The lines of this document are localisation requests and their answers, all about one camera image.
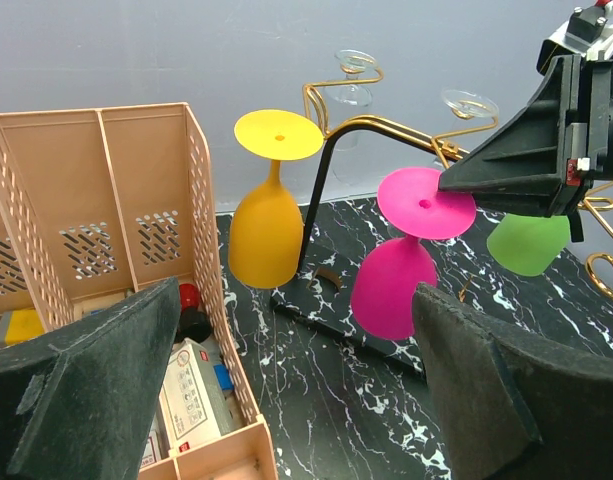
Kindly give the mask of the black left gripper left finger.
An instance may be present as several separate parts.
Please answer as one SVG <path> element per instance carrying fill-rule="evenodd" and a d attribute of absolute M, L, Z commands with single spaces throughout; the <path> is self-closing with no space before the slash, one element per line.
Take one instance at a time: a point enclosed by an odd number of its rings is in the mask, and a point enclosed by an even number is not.
<path fill-rule="evenodd" d="M 0 479 L 135 479 L 181 313 L 163 280 L 0 350 Z"/>

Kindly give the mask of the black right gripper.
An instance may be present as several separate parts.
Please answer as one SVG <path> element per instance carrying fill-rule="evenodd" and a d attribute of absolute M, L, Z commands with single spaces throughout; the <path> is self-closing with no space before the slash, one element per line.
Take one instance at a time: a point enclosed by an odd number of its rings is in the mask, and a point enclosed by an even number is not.
<path fill-rule="evenodd" d="M 439 189 L 469 193 L 493 211 L 563 216 L 581 242 L 585 180 L 613 181 L 613 55 L 552 59 L 528 104 L 442 173 Z"/>

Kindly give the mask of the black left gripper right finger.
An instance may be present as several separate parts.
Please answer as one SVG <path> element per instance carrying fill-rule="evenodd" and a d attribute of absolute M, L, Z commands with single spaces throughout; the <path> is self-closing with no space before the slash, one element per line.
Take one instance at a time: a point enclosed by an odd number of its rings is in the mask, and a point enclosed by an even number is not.
<path fill-rule="evenodd" d="M 415 338 L 455 479 L 613 479 L 613 359 L 420 284 Z"/>

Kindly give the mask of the magenta wine glass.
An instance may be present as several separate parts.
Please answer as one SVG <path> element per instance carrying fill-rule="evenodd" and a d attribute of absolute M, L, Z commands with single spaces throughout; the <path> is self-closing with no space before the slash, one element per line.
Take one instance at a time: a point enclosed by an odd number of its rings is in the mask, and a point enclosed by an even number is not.
<path fill-rule="evenodd" d="M 407 167 L 389 174 L 378 187 L 380 212 L 403 235 L 365 257 L 352 289 L 352 314 L 374 337 L 405 340 L 414 335 L 417 286 L 437 284 L 434 261 L 421 242 L 458 237 L 475 221 L 473 197 L 439 191 L 440 175 L 432 168 Z"/>

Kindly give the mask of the yellow wine glass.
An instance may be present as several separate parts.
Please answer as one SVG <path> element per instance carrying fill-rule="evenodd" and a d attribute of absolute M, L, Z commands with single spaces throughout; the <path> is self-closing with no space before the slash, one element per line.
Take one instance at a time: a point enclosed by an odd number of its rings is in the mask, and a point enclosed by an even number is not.
<path fill-rule="evenodd" d="M 234 126 L 238 143 L 270 161 L 266 180 L 239 203 L 230 227 L 228 264 L 241 283 L 258 289 L 286 284 L 296 274 L 303 240 L 297 201 L 281 181 L 284 163 L 313 156 L 323 134 L 306 117 L 278 109 L 243 115 Z"/>

